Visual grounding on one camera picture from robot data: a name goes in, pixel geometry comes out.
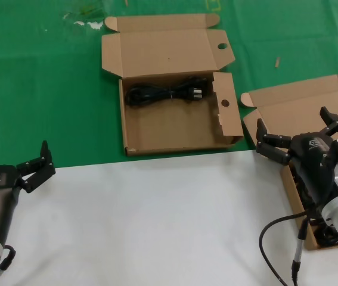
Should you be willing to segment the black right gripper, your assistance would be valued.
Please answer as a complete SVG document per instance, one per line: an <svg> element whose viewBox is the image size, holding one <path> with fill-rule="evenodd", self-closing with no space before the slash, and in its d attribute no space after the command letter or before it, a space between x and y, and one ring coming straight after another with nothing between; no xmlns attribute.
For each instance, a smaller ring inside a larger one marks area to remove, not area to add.
<svg viewBox="0 0 338 286"><path fill-rule="evenodd" d="M325 206L334 197L334 160L330 158L330 147L331 136L338 133L338 115L321 107L320 117L325 128L293 138L268 133L263 120L258 119L256 152L283 166L288 165L292 156L292 165L309 196L317 206Z"/></svg>

